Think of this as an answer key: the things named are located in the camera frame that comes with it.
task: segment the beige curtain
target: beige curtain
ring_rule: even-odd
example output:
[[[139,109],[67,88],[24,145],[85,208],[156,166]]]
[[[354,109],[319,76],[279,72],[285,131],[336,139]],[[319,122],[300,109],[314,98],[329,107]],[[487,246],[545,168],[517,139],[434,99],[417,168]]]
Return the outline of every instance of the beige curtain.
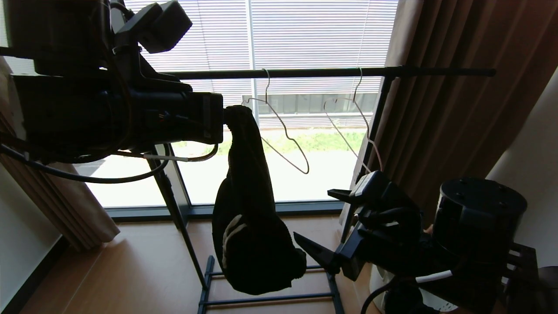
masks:
[[[7,92],[11,70],[3,57],[0,57],[0,71],[0,131],[13,134]],[[0,155],[0,162],[77,250],[87,250],[109,242],[119,233],[118,227],[85,183],[44,174],[5,155]],[[74,166],[69,164],[53,166],[76,173]]]
[[[518,134],[558,65],[557,7],[558,1],[399,1],[387,66],[497,70],[493,78],[393,83],[376,142],[384,171],[424,209],[425,223],[434,218],[442,182],[484,178]],[[379,168],[375,156],[366,162]],[[345,208],[341,219],[348,214]]]

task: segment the tile floor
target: tile floor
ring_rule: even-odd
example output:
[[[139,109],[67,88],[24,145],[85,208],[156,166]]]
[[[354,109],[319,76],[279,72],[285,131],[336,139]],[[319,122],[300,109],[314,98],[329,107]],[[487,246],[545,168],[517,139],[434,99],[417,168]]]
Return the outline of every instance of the tile floor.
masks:
[[[293,231],[335,249],[339,243],[337,217],[286,218]],[[120,225],[121,233],[102,248],[77,254],[67,251],[31,297],[22,314],[72,313],[196,313],[201,292],[186,245],[170,222]],[[192,222],[188,231],[197,258],[205,268],[214,254],[209,221]],[[308,265],[315,265],[309,258]],[[368,296],[370,266],[358,281],[342,275],[336,280],[345,313],[360,312]],[[293,287],[269,295],[328,292],[324,273],[307,273]],[[210,299],[249,297],[233,290],[224,279],[213,281]],[[221,306],[208,313],[334,313],[330,299],[286,301],[273,305]],[[377,309],[369,308],[369,314]]]

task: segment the white wall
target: white wall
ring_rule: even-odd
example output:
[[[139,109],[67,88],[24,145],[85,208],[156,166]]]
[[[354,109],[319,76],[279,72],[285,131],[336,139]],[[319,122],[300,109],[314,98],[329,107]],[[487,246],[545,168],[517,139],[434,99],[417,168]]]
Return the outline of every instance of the white wall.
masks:
[[[527,199],[516,242],[537,250],[539,267],[558,265],[558,70],[487,179]]]
[[[0,165],[0,312],[60,233]]]

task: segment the white stripe on garment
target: white stripe on garment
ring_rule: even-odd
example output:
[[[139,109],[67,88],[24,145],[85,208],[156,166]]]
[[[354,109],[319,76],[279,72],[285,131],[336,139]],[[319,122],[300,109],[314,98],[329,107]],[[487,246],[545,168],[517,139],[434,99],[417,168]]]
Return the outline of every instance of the white stripe on garment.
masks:
[[[242,218],[242,215],[236,215],[227,225],[227,228],[225,228],[225,233],[223,234],[223,268],[227,268],[227,242],[230,240],[230,238],[233,237],[233,235],[239,233],[242,229],[244,229],[245,227],[247,227],[247,225],[245,223],[237,226],[236,228],[234,228],[230,233],[229,231],[240,221],[240,219]]]

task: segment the clothing rack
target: clothing rack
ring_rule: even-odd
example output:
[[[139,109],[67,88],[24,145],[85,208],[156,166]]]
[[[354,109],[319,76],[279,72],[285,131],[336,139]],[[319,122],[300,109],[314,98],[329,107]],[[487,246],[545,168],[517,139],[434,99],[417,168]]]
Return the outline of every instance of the clothing rack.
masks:
[[[201,71],[201,72],[167,72],[166,74],[172,74],[181,80],[189,79],[255,79],[255,78],[307,78],[307,77],[384,77],[382,88],[380,91],[380,96],[376,111],[374,113],[374,120],[372,122],[371,131],[369,138],[373,141],[376,138],[376,133],[378,132],[378,127],[380,119],[382,117],[382,112],[386,104],[387,95],[391,84],[396,78],[403,77],[416,77],[424,75],[466,75],[466,76],[483,76],[491,77],[494,76],[496,71],[494,69],[462,69],[462,68],[418,68],[414,66],[391,66],[386,68],[346,68],[346,69],[269,69],[269,70],[232,70],[232,71]],[[162,147],[157,145],[153,147],[153,153],[162,154]],[[368,160],[372,152],[371,145],[368,145],[364,154],[364,159]],[[160,160],[148,160],[151,169],[156,168],[161,164]],[[361,167],[360,173],[357,177],[359,179],[364,175],[365,169]],[[190,198],[186,192],[184,181],[180,172],[178,170],[178,164],[176,161],[170,161],[165,170],[155,175],[155,180],[165,203],[167,209],[170,212],[171,218],[177,229],[182,233],[184,242],[188,249],[188,253],[194,263],[194,268],[198,275],[199,281],[201,283],[202,291],[200,296],[200,302],[198,305],[198,314],[206,313],[209,306],[215,305],[236,305],[243,303],[253,303],[253,302],[276,302],[283,300],[292,299],[313,299],[313,298],[324,298],[330,297],[333,300],[335,313],[344,314],[343,305],[341,303],[341,298],[339,295],[339,290],[337,289],[337,284],[335,282],[335,277],[326,273],[328,277],[328,283],[330,292],[329,293],[313,293],[313,294],[297,294],[291,296],[280,296],[280,297],[257,297],[257,298],[245,298],[245,299],[229,299],[220,301],[210,301],[209,300],[209,288],[211,287],[211,281],[213,277],[221,276],[223,273],[214,272],[213,267],[215,265],[215,258],[213,256],[208,257],[205,272],[201,271],[200,264],[195,254],[194,247],[186,230],[186,223],[188,214],[192,210]],[[352,217],[354,208],[349,210],[349,215],[347,215],[347,221],[345,222],[343,234],[341,240],[346,239],[349,231],[348,220]],[[321,269],[320,266],[309,266],[308,270]]]

